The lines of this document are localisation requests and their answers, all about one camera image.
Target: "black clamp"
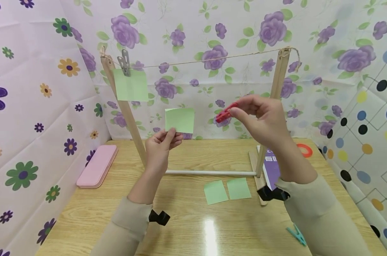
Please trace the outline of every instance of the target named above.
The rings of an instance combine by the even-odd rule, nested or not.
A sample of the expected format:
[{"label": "black clamp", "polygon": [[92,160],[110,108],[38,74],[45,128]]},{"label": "black clamp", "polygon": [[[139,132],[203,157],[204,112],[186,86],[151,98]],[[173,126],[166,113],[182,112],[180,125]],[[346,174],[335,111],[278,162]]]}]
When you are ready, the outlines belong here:
[{"label": "black clamp", "polygon": [[271,201],[273,199],[285,201],[290,198],[290,194],[288,194],[287,192],[279,188],[275,188],[272,191],[267,185],[259,189],[257,193],[263,201]]},{"label": "black clamp", "polygon": [[159,215],[154,211],[151,210],[151,214],[149,215],[149,222],[150,223],[158,223],[159,225],[165,226],[167,222],[169,221],[170,216],[166,214],[166,212],[161,211]]}]

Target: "hand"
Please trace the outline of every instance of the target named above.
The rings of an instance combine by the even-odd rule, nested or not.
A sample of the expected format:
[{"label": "hand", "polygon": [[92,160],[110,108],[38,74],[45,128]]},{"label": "hand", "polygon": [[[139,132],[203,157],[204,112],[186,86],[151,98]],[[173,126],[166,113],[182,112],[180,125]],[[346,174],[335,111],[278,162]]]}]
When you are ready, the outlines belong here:
[{"label": "hand", "polygon": [[169,150],[182,144],[183,135],[175,128],[165,129],[154,134],[145,141],[147,154],[146,170],[166,172]]},{"label": "hand", "polygon": [[248,95],[236,102],[239,106],[231,108],[231,116],[242,122],[258,143],[274,151],[282,143],[291,141],[280,100]]}]

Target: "pink pencil case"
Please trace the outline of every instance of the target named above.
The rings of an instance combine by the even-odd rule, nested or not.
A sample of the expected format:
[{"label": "pink pencil case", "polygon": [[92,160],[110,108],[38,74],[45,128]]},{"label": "pink pencil case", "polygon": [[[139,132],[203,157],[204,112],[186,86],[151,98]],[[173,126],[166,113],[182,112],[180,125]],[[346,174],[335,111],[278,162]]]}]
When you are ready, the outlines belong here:
[{"label": "pink pencil case", "polygon": [[80,188],[98,188],[104,181],[107,172],[118,153],[115,145],[101,145],[77,180]]}]

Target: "beige sleeve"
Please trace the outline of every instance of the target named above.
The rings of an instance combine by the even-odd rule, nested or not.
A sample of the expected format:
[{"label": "beige sleeve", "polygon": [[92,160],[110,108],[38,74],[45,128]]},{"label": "beige sleeve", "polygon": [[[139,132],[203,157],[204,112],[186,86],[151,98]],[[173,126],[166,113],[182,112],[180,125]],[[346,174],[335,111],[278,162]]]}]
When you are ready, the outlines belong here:
[{"label": "beige sleeve", "polygon": [[279,179],[276,186],[290,194],[284,205],[313,256],[371,255],[354,222],[321,175],[309,184]]},{"label": "beige sleeve", "polygon": [[152,204],[136,204],[124,197],[90,256],[134,256],[149,224]]}]

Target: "teal clothespin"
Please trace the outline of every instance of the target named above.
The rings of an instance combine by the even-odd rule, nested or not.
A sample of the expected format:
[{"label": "teal clothespin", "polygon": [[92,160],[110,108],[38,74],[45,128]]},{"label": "teal clothespin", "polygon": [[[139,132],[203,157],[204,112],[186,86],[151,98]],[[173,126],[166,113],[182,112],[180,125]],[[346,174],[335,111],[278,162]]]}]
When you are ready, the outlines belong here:
[{"label": "teal clothespin", "polygon": [[287,231],[293,235],[293,237],[295,237],[303,246],[306,246],[307,243],[306,243],[306,240],[304,240],[304,237],[303,237],[303,234],[300,232],[299,228],[296,226],[296,224],[293,223],[293,226],[295,227],[296,229],[296,232],[293,232],[293,230],[291,230],[290,228],[286,228]]}]

